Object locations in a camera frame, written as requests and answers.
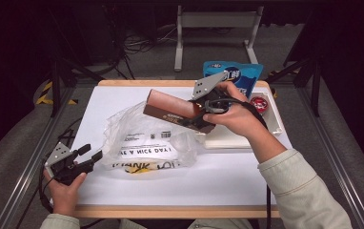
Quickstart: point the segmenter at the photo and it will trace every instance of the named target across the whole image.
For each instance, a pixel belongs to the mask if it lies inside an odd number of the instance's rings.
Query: hand
[[[247,96],[238,91],[235,85],[230,81],[221,82],[217,84],[216,87],[231,97],[243,102],[248,102]],[[263,128],[263,126],[259,125],[260,122],[250,111],[240,104],[234,103],[226,113],[205,114],[203,119],[213,124],[224,125],[237,135],[243,135],[246,138],[251,137],[251,133],[255,132],[257,128]]]
[[[51,176],[47,170],[43,174],[47,181],[51,180]],[[78,201],[78,189],[86,177],[86,173],[80,174],[70,186],[57,182],[55,179],[48,184],[53,199],[54,213],[73,217],[75,205]]]
[[[248,101],[232,82],[221,82],[216,86],[240,101]],[[221,124],[237,135],[248,139],[259,163],[283,153],[286,148],[256,119],[253,114],[240,104],[232,104],[224,114],[205,114],[203,120]]]

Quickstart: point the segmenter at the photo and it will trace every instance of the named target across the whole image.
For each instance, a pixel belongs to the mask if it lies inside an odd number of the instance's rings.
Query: left hand
[[[43,172],[47,181],[51,180],[48,171]],[[70,186],[52,180],[49,184],[51,197],[53,199],[53,212],[68,217],[73,217],[75,206],[78,201],[78,189],[87,177],[86,173],[80,174]]]

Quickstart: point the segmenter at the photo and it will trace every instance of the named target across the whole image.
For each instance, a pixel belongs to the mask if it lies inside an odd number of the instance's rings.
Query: black wall
[[[364,2],[355,4],[324,57],[322,75],[364,153]]]
[[[0,140],[34,107],[50,62],[38,43],[30,5],[0,1]]]

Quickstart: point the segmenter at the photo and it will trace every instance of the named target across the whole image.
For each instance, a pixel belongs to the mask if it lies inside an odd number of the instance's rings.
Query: dark background
[[[330,9],[318,14],[322,19],[316,20],[319,26],[305,28],[288,61],[309,56],[314,45],[323,39],[322,30],[337,28],[322,56],[322,76],[364,152],[364,2],[348,4],[346,8],[331,5]],[[122,57],[125,28],[134,28],[154,40],[157,28],[175,23],[176,19],[176,6],[110,5],[106,10],[109,14],[98,5],[47,9],[27,1],[0,1],[0,140],[33,109],[33,94],[50,77],[55,57],[64,56],[82,66],[115,63]],[[109,19],[108,15],[122,15],[125,20],[116,16]],[[299,24],[309,21],[310,15],[311,7],[306,5],[268,6],[261,23]]]

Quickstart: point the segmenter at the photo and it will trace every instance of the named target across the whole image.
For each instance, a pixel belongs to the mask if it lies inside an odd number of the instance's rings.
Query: white container
[[[250,100],[255,96],[263,97],[268,102],[268,109],[262,115],[268,130],[275,136],[281,135],[284,132],[284,127],[273,95],[266,87],[255,87]],[[216,125],[210,133],[205,135],[203,145],[206,149],[251,148],[245,137],[234,134],[222,125]]]

